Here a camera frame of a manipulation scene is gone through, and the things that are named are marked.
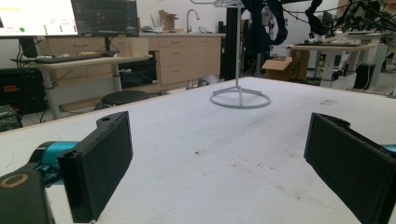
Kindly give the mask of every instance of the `computer monitor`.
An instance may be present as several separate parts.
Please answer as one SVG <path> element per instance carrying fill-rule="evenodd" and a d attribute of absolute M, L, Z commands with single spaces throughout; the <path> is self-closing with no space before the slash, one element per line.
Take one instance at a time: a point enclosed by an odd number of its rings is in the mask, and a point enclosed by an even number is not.
<path fill-rule="evenodd" d="M 78 35 L 70 0 L 2 0 L 0 38 Z"/>
<path fill-rule="evenodd" d="M 139 36 L 135 0 L 71 0 L 81 36 Z"/>

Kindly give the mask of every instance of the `sink faucet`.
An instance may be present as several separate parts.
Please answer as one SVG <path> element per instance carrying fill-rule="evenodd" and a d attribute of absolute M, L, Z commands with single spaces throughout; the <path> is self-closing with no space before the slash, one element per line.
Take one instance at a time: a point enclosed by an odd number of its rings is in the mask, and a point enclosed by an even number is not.
<path fill-rule="evenodd" d="M 189 12 L 187 12 L 187 33 L 191 32 L 191 26 L 190 26 L 190 22 L 189 22 L 189 15 L 190 15 L 190 12 L 192 12 L 192 11 L 195 12 L 195 15 L 196 15 L 196 17 L 197 17 L 197 20 L 200 20 L 200 19 L 201 19 L 201 18 L 199 17 L 199 15 L 198 15 L 198 12 L 197 12 L 197 11 L 195 11 L 194 9 L 190 9 Z"/>

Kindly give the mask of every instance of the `cardboard box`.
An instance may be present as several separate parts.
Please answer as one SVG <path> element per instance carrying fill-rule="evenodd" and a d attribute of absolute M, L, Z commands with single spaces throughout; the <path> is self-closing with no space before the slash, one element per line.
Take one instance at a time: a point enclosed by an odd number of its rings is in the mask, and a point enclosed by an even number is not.
<path fill-rule="evenodd" d="M 293 50 L 291 57 L 271 59 L 262 66 L 265 77 L 281 81 L 305 80 L 309 50 Z"/>
<path fill-rule="evenodd" d="M 178 20 L 176 17 L 177 14 L 169 14 L 164 10 L 160 10 L 158 13 L 160 14 L 161 22 L 163 23 L 163 30 L 175 30 L 175 20 Z"/>

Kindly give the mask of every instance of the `drawer handle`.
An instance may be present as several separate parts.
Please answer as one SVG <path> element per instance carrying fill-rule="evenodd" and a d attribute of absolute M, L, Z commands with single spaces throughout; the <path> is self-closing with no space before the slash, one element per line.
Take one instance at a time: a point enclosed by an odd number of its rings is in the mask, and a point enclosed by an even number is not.
<path fill-rule="evenodd" d="M 74 47 L 88 47 L 88 44 L 73 44 Z"/>

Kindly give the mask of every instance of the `round stool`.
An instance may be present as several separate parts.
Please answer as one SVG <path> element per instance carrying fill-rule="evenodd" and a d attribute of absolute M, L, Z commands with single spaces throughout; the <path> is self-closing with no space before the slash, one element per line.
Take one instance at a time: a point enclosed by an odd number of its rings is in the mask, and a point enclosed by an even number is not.
<path fill-rule="evenodd" d="M 101 99 L 102 107 L 125 105 L 136 101 L 146 100 L 150 94 L 145 91 L 116 91 Z"/>

